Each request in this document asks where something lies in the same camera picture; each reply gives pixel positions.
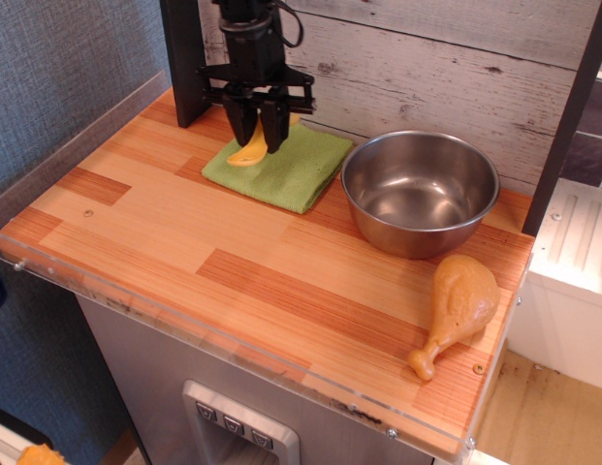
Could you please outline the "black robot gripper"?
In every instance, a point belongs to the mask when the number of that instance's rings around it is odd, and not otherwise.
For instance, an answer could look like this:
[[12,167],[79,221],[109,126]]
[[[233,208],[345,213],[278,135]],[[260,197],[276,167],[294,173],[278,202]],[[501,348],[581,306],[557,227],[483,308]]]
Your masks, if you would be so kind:
[[[229,55],[226,64],[202,66],[203,98],[221,104],[240,146],[254,135],[261,104],[261,122],[268,153],[276,152],[289,134],[290,111],[311,114],[314,78],[290,68],[285,61],[288,46],[279,23],[221,23]],[[301,96],[258,92],[258,87],[300,87]]]

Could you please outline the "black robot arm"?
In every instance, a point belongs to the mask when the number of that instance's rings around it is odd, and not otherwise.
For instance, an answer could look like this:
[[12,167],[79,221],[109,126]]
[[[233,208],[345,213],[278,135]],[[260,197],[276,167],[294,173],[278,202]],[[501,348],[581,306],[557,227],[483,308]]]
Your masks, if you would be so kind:
[[239,145],[261,128],[269,153],[288,138],[293,113],[314,111],[314,77],[287,65],[285,49],[298,47],[304,30],[290,42],[284,37],[280,12],[297,13],[282,1],[217,1],[228,62],[207,65],[204,99],[222,105]]

